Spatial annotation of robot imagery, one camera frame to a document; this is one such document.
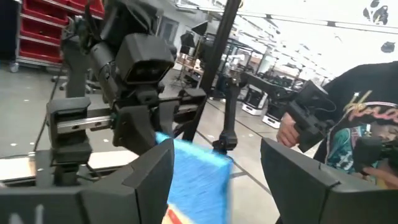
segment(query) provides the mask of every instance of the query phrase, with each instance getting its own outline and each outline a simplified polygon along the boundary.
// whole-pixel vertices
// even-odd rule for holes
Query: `blue foam block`
[[[157,133],[157,142],[168,139]],[[229,221],[229,175],[232,160],[210,149],[174,139],[174,175],[169,204],[197,224]]]

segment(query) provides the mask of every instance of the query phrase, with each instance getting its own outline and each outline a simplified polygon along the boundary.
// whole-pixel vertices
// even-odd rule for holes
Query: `person's hand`
[[[299,133],[294,129],[296,122],[289,114],[285,114],[280,122],[280,128],[277,133],[277,140],[286,147],[293,147],[299,143]]]
[[[388,189],[398,190],[398,177],[391,172],[373,167],[365,167],[363,171],[377,179],[383,180]]]

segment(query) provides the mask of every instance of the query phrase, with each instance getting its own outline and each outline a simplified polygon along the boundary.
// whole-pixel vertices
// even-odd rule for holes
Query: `red storage bin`
[[[23,18],[21,35],[60,45],[62,28]]]
[[[61,63],[60,48],[40,44],[29,40],[21,40],[19,55],[22,57]]]
[[[69,23],[67,11],[41,1],[25,0],[22,13],[63,26]]]
[[[69,0],[69,6],[81,11],[85,10],[85,5],[87,0]],[[102,5],[102,0],[91,0],[90,4],[91,13],[94,16],[104,17],[104,6]]]

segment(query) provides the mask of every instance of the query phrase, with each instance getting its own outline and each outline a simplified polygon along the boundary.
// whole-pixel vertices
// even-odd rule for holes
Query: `black t-shirt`
[[[397,138],[397,85],[398,62],[392,62],[360,65],[324,86],[336,110],[317,116],[332,119],[336,125],[320,144],[314,159],[353,174],[352,155],[357,138],[369,133],[386,141]],[[389,169],[385,161],[373,166]],[[375,178],[370,177],[369,181],[385,187],[384,182]]]

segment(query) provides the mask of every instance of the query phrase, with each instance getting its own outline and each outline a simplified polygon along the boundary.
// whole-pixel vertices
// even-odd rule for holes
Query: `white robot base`
[[[262,109],[254,109],[253,107],[243,103],[242,104],[242,110],[253,115],[253,116],[260,116]]]
[[[275,118],[271,118],[270,116],[264,115],[262,118],[262,122],[268,124],[269,126],[279,129],[280,121],[276,120]]]

